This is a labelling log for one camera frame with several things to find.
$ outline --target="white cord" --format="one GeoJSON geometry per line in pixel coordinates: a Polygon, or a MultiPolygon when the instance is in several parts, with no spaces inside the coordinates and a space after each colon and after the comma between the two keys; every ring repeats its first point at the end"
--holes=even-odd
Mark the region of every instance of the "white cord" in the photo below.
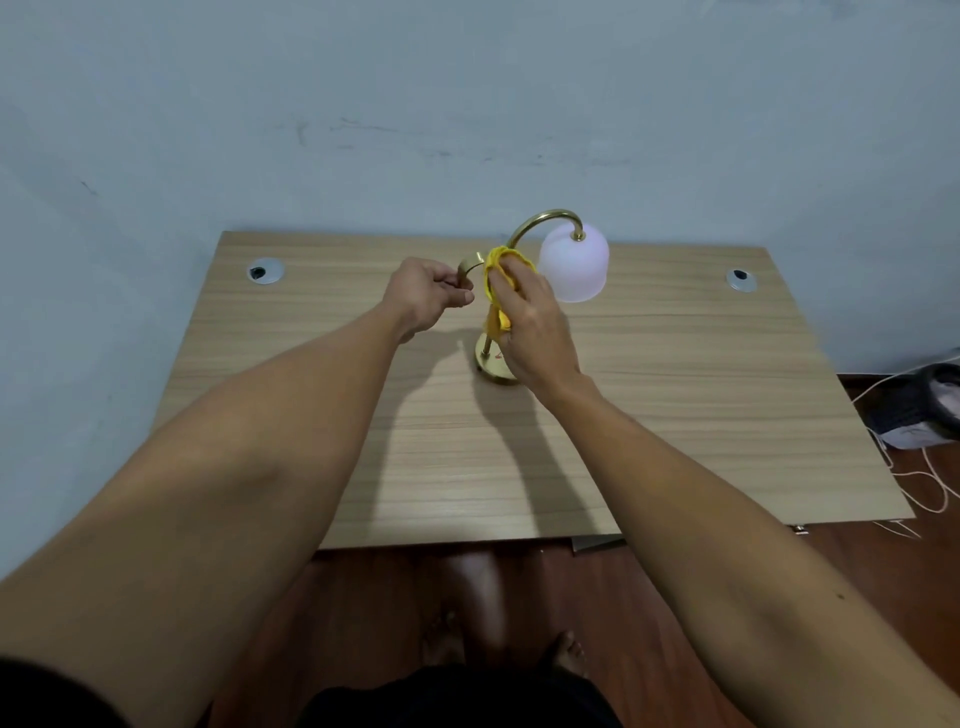
{"type": "Polygon", "coordinates": [[[902,536],[904,539],[910,539],[910,541],[922,541],[924,539],[923,536],[921,536],[919,533],[917,533],[915,530],[913,530],[910,526],[908,526],[903,521],[890,521],[890,523],[895,523],[900,528],[903,528],[904,530],[907,530],[910,533],[912,533],[913,536],[908,536],[905,533],[900,533],[896,528],[891,528],[890,526],[885,525],[880,521],[874,521],[874,523],[878,525],[880,528],[882,528],[884,531],[890,531],[890,533],[892,533],[894,536],[902,536]]]}
{"type": "MultiPolygon", "coordinates": [[[[937,363],[938,363],[938,364],[943,364],[943,363],[946,363],[946,362],[948,362],[948,361],[954,361],[955,359],[960,359],[960,354],[957,354],[956,356],[952,356],[952,357],[949,358],[949,359],[944,359],[942,362],[937,362],[937,363]]],[[[907,370],[904,370],[904,371],[902,371],[902,372],[897,372],[897,373],[894,374],[894,375],[885,376],[883,379],[880,379],[879,381],[875,381],[873,384],[871,384],[869,387],[867,387],[865,390],[863,390],[860,394],[858,394],[856,397],[854,397],[854,398],[851,400],[851,402],[857,402],[857,401],[860,400],[864,395],[866,395],[868,392],[870,392],[872,389],[874,389],[874,387],[879,386],[880,384],[882,384],[882,383],[885,382],[885,381],[889,381],[890,379],[893,379],[895,376],[903,376],[903,375],[906,375],[906,374],[910,374],[911,372],[916,372],[918,369],[922,369],[922,368],[925,367],[925,366],[927,366],[927,365],[926,365],[926,364],[922,364],[922,365],[919,366],[919,367],[913,367],[913,368],[911,368],[911,369],[907,369],[907,370]]],[[[933,463],[930,462],[930,456],[926,454],[926,448],[920,448],[920,452],[924,455],[924,462],[926,463],[926,466],[927,466],[928,468],[930,468],[930,472],[929,472],[929,473],[927,473],[926,471],[911,471],[910,473],[894,473],[894,461],[893,461],[893,459],[890,457],[890,453],[887,452],[887,445],[886,445],[886,443],[884,443],[883,440],[880,439],[880,436],[877,435],[877,434],[876,434],[873,430],[871,430],[869,427],[867,427],[867,431],[870,432],[870,434],[873,436],[873,438],[874,438],[874,440],[875,440],[875,442],[876,442],[876,446],[877,446],[878,448],[880,448],[880,454],[883,455],[883,460],[884,460],[884,462],[886,462],[886,464],[887,464],[887,469],[890,471],[890,475],[895,475],[895,476],[897,476],[897,477],[907,477],[908,475],[926,475],[926,477],[932,477],[932,478],[934,479],[934,481],[936,481],[937,485],[940,486],[940,492],[941,492],[941,493],[943,494],[943,496],[944,496],[944,502],[941,504],[941,506],[940,506],[939,508],[930,508],[930,507],[928,507],[928,506],[923,505],[923,504],[920,503],[916,498],[914,498],[914,497],[911,496],[909,493],[907,493],[905,490],[903,490],[902,486],[900,486],[900,492],[903,493],[905,496],[907,496],[911,501],[913,501],[914,503],[916,503],[920,508],[923,508],[927,513],[943,513],[944,511],[947,510],[947,507],[950,505],[950,496],[951,496],[951,495],[953,495],[954,497],[960,498],[960,494],[958,494],[956,491],[954,491],[952,488],[950,488],[950,487],[947,485],[947,483],[944,482],[944,479],[943,479],[942,477],[940,477],[940,474],[937,473],[936,469],[933,467],[933,463]]],[[[876,523],[876,525],[880,526],[880,528],[882,528],[883,530],[885,530],[885,531],[890,531],[890,533],[896,533],[898,536],[902,536],[903,538],[907,538],[907,539],[912,539],[912,538],[913,538],[912,536],[907,536],[907,535],[904,534],[904,533],[900,533],[899,531],[896,531],[896,530],[894,530],[893,528],[890,528],[890,527],[888,527],[888,526],[885,526],[883,523],[881,523],[881,522],[879,522],[879,521],[874,521],[874,523],[876,523]]],[[[916,536],[918,539],[921,538],[921,535],[920,535],[919,533],[917,533],[915,530],[913,530],[910,526],[905,525],[905,524],[903,523],[903,521],[891,521],[891,523],[896,523],[897,525],[901,526],[902,528],[905,528],[906,530],[908,530],[910,533],[914,534],[914,536],[916,536]]]]}
{"type": "MultiPolygon", "coordinates": [[[[960,353],[958,353],[956,356],[952,356],[952,357],[949,358],[949,359],[944,359],[943,361],[935,361],[935,362],[933,362],[933,363],[934,363],[934,364],[946,364],[947,362],[949,362],[949,361],[954,361],[955,359],[960,359],[960,353]]],[[[890,381],[890,380],[891,380],[892,378],[894,378],[895,376],[908,375],[908,374],[910,374],[911,372],[916,372],[918,369],[922,369],[923,367],[926,367],[926,366],[929,366],[929,365],[928,365],[928,364],[921,364],[919,367],[910,367],[910,369],[904,369],[902,372],[897,372],[897,373],[894,374],[894,375],[885,376],[885,377],[884,377],[883,379],[881,379],[880,381],[875,381],[873,384],[871,384],[869,387],[867,387],[865,390],[863,390],[860,394],[858,394],[856,397],[854,397],[851,401],[856,402],[856,401],[859,400],[861,397],[863,397],[865,394],[867,394],[868,392],[870,392],[874,387],[878,387],[880,384],[882,384],[882,383],[885,382],[885,381],[890,381]]]]}

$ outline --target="hand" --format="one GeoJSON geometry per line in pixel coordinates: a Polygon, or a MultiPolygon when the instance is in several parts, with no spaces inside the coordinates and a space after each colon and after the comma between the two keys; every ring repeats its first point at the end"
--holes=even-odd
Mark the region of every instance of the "hand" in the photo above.
{"type": "Polygon", "coordinates": [[[543,401],[580,376],[570,326],[546,278],[509,255],[500,264],[517,282],[515,291],[499,271],[490,271],[490,284],[511,324],[500,334],[500,350],[514,376],[543,401]]]}
{"type": "Polygon", "coordinates": [[[473,283],[457,285],[457,272],[436,260],[408,257],[390,276],[383,303],[400,317],[401,343],[436,324],[448,308],[472,303],[473,283]]]}

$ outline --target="wood grain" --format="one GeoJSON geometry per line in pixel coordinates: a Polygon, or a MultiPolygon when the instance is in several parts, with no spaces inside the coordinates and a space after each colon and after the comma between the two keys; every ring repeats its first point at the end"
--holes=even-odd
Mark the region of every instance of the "wood grain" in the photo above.
{"type": "MultiPolygon", "coordinates": [[[[374,305],[403,257],[456,264],[491,245],[224,233],[156,424],[374,305]],[[247,280],[263,256],[286,264],[278,283],[247,280]]],[[[565,310],[584,370],[614,403],[784,522],[910,517],[763,249],[616,245],[603,293],[565,310]],[[726,284],[735,267],[757,276],[755,293],[726,284]]],[[[450,311],[400,349],[324,547],[616,532],[549,413],[474,374],[484,312],[450,311]]]]}

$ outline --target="desk lamp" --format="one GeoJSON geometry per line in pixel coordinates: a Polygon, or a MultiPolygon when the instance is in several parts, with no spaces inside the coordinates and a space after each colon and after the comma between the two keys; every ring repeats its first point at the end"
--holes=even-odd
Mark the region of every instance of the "desk lamp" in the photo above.
{"type": "MultiPolygon", "coordinates": [[[[537,270],[550,282],[558,301],[589,301],[603,290],[607,282],[610,246],[597,228],[584,223],[575,213],[568,209],[548,209],[534,215],[514,231],[505,247],[514,249],[527,232],[540,223],[558,218],[565,222],[543,239],[537,270]]],[[[457,274],[464,279],[470,271],[486,262],[480,253],[470,255],[460,262],[457,274]]],[[[473,354],[477,371],[482,375],[499,384],[516,382],[500,347],[486,333],[477,340],[473,354]]]]}

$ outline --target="foot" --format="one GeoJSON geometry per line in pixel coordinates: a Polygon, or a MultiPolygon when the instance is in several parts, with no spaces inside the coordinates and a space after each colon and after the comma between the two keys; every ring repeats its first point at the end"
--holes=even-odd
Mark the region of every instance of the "foot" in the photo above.
{"type": "Polygon", "coordinates": [[[557,635],[557,639],[546,648],[542,663],[552,668],[565,669],[577,677],[587,677],[587,655],[584,654],[584,647],[569,630],[557,635]]]}
{"type": "Polygon", "coordinates": [[[440,615],[426,628],[420,641],[420,654],[424,667],[467,663],[464,632],[453,612],[440,615]]]}

